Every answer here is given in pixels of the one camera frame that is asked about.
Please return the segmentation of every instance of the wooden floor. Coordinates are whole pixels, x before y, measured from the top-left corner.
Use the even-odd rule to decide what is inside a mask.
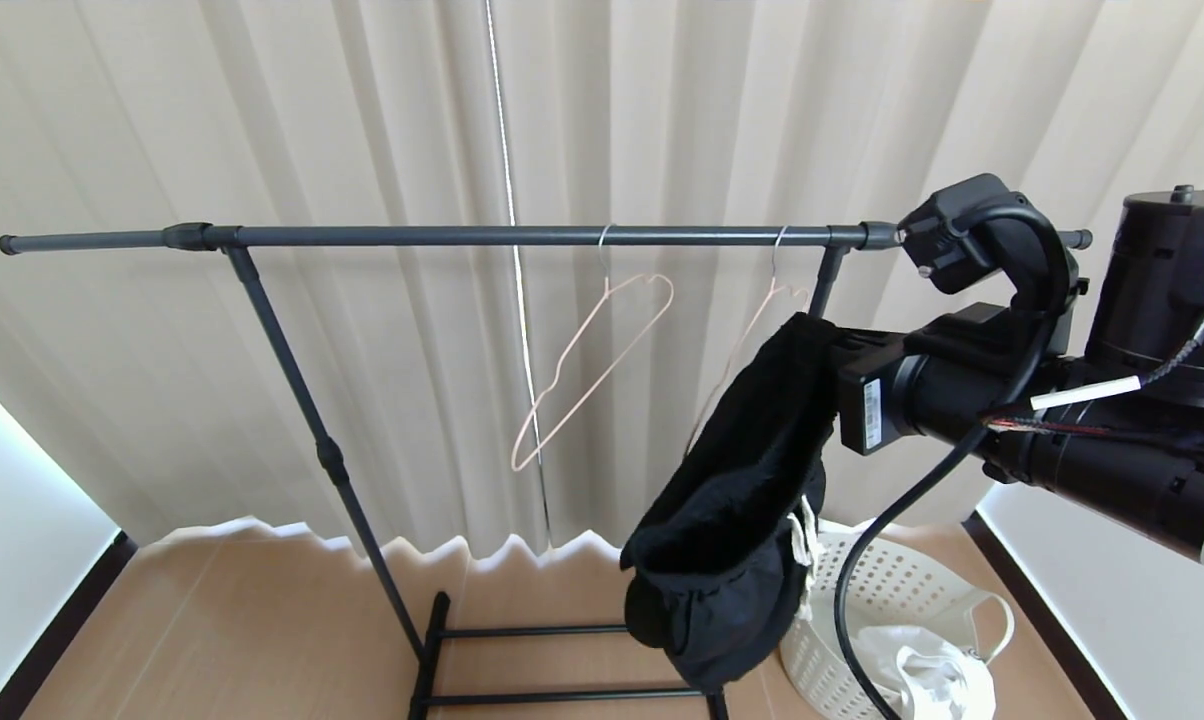
[[[1005,594],[962,529],[905,530],[969,582]],[[427,556],[402,542],[386,555],[420,632],[437,589],[452,626],[616,621],[626,578],[585,536],[535,559],[512,541],[474,561],[462,542]],[[998,635],[996,614],[980,618]],[[662,653],[627,635],[448,643],[438,691],[596,687],[674,681]],[[1033,628],[992,663],[999,720],[1090,718]],[[205,537],[182,532],[142,548],[29,707],[30,720],[405,718],[415,662],[368,563],[308,533],[262,525]],[[778,656],[728,685],[731,716],[818,718]],[[702,700],[438,708],[436,718],[702,719]]]

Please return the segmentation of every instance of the black fabric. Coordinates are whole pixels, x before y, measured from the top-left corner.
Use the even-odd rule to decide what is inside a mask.
[[[662,648],[712,692],[775,650],[797,614],[807,568],[789,512],[825,497],[820,452],[832,435],[836,325],[798,313],[722,393],[669,484],[620,553],[636,568],[628,632]]]

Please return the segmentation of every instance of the pink hanger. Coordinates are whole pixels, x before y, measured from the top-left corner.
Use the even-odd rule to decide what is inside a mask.
[[[529,462],[532,461],[535,456],[539,455],[539,452],[543,450],[544,445],[548,445],[548,441],[551,441],[553,436],[556,436],[557,430],[561,430],[562,425],[565,425],[566,421],[571,419],[571,415],[574,415],[576,411],[580,409],[580,405],[584,405],[584,401],[588,400],[590,395],[594,395],[594,391],[596,391],[596,389],[601,386],[602,380],[604,380],[608,377],[608,374],[610,374],[610,372],[615,370],[616,365],[619,365],[620,361],[624,360],[625,355],[628,355],[630,350],[633,350],[633,346],[637,346],[638,341],[642,340],[644,336],[647,336],[647,332],[651,331],[654,324],[656,324],[656,321],[660,320],[661,315],[665,314],[667,309],[669,309],[669,306],[674,303],[674,283],[672,283],[669,278],[665,277],[665,275],[657,275],[657,273],[633,275],[633,277],[626,279],[620,284],[616,284],[616,287],[610,287],[610,265],[607,265],[606,260],[602,259],[602,243],[606,242],[607,231],[610,231],[610,225],[607,225],[607,228],[602,228],[602,237],[598,237],[598,260],[602,261],[602,266],[603,268],[606,268],[606,277],[602,281],[602,297],[598,300],[598,303],[594,306],[594,309],[590,311],[588,318],[584,319],[584,324],[580,325],[580,329],[576,331],[576,337],[571,338],[569,343],[566,343],[566,350],[563,350],[561,355],[557,355],[557,366],[556,368],[553,370],[553,382],[548,384],[548,388],[544,388],[544,391],[539,393],[539,396],[535,397],[535,402],[530,405],[530,413],[526,414],[526,419],[523,420],[521,429],[518,430],[518,439],[514,441],[514,448],[512,448],[512,453],[509,455],[509,465],[512,470],[514,470],[515,472],[525,468],[525,466],[529,465]],[[541,401],[544,400],[548,393],[551,393],[553,388],[557,386],[557,382],[562,377],[562,362],[566,361],[566,356],[567,354],[571,353],[571,348],[574,348],[576,342],[579,342],[580,336],[583,336],[585,329],[589,327],[589,323],[592,323],[594,318],[596,318],[596,315],[598,314],[598,309],[602,309],[602,306],[606,305],[606,302],[610,300],[610,297],[614,296],[615,293],[624,290],[625,287],[630,287],[630,284],[633,284],[638,281],[644,281],[643,284],[651,284],[655,281],[662,281],[665,284],[667,284],[667,287],[669,287],[669,300],[665,301],[663,307],[661,307],[661,309],[656,313],[656,315],[651,319],[651,321],[649,321],[647,326],[642,329],[642,332],[637,334],[637,337],[633,337],[633,341],[628,342],[628,346],[626,346],[624,350],[620,352],[620,355],[616,355],[615,361],[612,361],[610,366],[608,366],[607,370],[603,370],[598,379],[595,380],[594,384],[586,391],[584,391],[584,395],[580,396],[578,401],[576,401],[576,405],[571,406],[569,411],[566,411],[566,415],[561,420],[557,420],[557,425],[555,425],[555,427],[553,427],[551,430],[548,430],[548,433],[539,441],[539,444],[536,445],[533,450],[531,450],[530,454],[524,458],[524,460],[519,461],[518,448],[521,447],[523,439],[526,437],[526,429],[530,427],[530,421],[532,421],[532,419],[535,418],[535,409],[539,407]]]
[[[690,454],[690,445],[694,445],[695,436],[700,433],[700,425],[703,423],[704,415],[708,413],[708,406],[710,406],[713,397],[718,395],[718,391],[725,386],[727,378],[731,377],[731,366],[734,365],[736,355],[739,355],[740,347],[744,346],[744,338],[749,337],[749,332],[752,331],[752,325],[757,324],[759,318],[762,315],[762,311],[766,309],[767,305],[771,305],[771,300],[774,299],[775,295],[780,295],[780,293],[789,293],[789,296],[793,297],[793,300],[803,299],[803,302],[811,296],[811,291],[807,290],[807,288],[789,287],[787,284],[778,287],[775,284],[775,250],[779,249],[780,241],[784,240],[784,234],[787,232],[787,230],[789,225],[780,228],[780,234],[775,236],[775,244],[771,247],[771,289],[767,290],[766,297],[762,299],[762,305],[759,305],[756,313],[752,313],[752,319],[744,326],[744,332],[740,334],[739,340],[734,342],[734,346],[731,346],[731,353],[726,356],[726,368],[722,368],[722,378],[718,380],[716,385],[713,386],[710,391],[708,391],[708,397],[704,399],[704,405],[701,406],[700,413],[695,415],[695,424],[690,429],[690,437],[686,438],[686,448],[683,452],[684,458]]]

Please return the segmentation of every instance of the barcode sticker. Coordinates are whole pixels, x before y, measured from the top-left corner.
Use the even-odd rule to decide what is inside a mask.
[[[883,382],[873,380],[864,386],[864,450],[883,442]]]

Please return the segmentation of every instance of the black baseboard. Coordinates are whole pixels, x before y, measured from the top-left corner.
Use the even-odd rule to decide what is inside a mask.
[[[1091,666],[1091,662],[1082,655],[1081,648],[1078,648],[1076,642],[1073,642],[1064,626],[1060,625],[1060,619],[1046,606],[1046,601],[1041,600],[1037,588],[1033,588],[1033,583],[1023,574],[1019,562],[1015,562],[1015,559],[1010,556],[998,536],[995,536],[995,532],[988,529],[988,524],[980,517],[980,512],[972,512],[970,518],[962,523],[962,527],[976,542],[976,547],[980,547],[980,551],[998,573],[1001,582],[1007,585],[1008,591],[1023,610],[1023,615],[1041,636],[1041,641],[1046,643],[1051,655],[1055,655],[1055,661],[1060,662],[1064,674],[1078,689],[1079,696],[1082,696],[1082,702],[1086,702],[1091,714],[1100,720],[1127,720],[1122,706],[1119,706],[1112,694],[1109,692],[1109,687],[1105,687],[1100,675],[1096,673],[1094,666]]]
[[[34,643],[29,655],[16,667],[6,687],[0,692],[0,720],[13,720],[23,715],[25,708],[39,694],[41,684],[51,674],[52,667],[67,650],[67,644],[77,637],[85,619],[90,618],[104,594],[113,586],[126,562],[135,555],[136,544],[126,533],[118,533],[113,544],[105,548],[90,573],[77,584],[72,596],[64,602],[55,618]]]

